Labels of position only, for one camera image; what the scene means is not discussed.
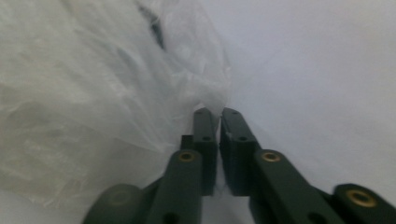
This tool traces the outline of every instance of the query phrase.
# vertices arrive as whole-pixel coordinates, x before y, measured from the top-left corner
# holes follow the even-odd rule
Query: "white surface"
[[[229,107],[262,147],[320,189],[352,182],[396,204],[396,2],[200,1],[230,57]]]

